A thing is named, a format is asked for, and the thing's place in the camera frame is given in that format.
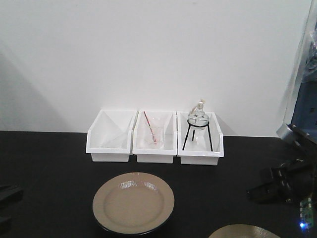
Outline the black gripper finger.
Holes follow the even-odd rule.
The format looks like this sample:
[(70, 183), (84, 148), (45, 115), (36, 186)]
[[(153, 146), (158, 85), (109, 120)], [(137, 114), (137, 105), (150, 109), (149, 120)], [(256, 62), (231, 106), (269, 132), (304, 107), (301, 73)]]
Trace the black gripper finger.
[(1, 185), (0, 186), (0, 207), (5, 208), (9, 204), (22, 200), (24, 190), (16, 185)]

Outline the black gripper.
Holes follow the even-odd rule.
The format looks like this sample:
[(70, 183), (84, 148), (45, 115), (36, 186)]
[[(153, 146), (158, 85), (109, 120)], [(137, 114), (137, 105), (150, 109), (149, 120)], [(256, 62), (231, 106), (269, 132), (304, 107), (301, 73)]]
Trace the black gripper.
[(258, 204), (292, 203), (317, 198), (317, 165), (303, 159), (285, 162), (277, 168), (260, 170), (262, 185), (248, 189), (247, 198)]

